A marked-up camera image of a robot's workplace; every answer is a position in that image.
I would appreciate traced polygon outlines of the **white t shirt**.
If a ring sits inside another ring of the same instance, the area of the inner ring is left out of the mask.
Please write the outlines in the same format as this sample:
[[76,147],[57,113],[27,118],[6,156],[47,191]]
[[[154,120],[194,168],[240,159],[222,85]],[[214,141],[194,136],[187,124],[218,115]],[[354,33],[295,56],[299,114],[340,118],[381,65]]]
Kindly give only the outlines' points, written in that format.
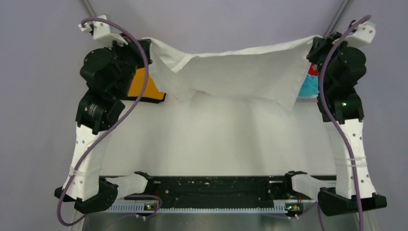
[[186,53],[152,39],[149,74],[159,91],[187,101],[214,96],[272,100],[292,110],[310,67],[313,36],[220,53]]

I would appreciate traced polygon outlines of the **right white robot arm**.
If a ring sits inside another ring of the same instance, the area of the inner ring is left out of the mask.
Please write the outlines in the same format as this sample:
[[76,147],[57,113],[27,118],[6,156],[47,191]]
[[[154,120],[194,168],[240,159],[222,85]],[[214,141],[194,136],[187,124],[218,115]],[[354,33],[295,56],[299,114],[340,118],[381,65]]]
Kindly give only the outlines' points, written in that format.
[[302,171],[286,173],[282,192],[315,200],[326,216],[385,208],[387,199],[371,181],[363,144],[364,110],[355,86],[366,74],[361,47],[372,42],[369,16],[350,23],[345,33],[314,38],[307,59],[318,68],[318,109],[328,132],[336,170],[334,184]]

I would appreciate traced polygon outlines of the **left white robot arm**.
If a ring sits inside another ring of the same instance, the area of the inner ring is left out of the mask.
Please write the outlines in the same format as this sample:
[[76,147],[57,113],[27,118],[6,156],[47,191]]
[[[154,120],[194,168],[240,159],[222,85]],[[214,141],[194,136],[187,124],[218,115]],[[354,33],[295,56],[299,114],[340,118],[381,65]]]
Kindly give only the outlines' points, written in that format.
[[82,32],[90,33],[102,47],[84,58],[80,75],[88,87],[76,113],[76,143],[67,180],[55,190],[63,202],[73,202],[82,214],[102,212],[115,200],[131,194],[152,197],[153,184],[144,174],[124,177],[100,175],[110,134],[130,114],[123,100],[138,69],[151,63],[149,39],[137,40],[105,15],[84,19]]

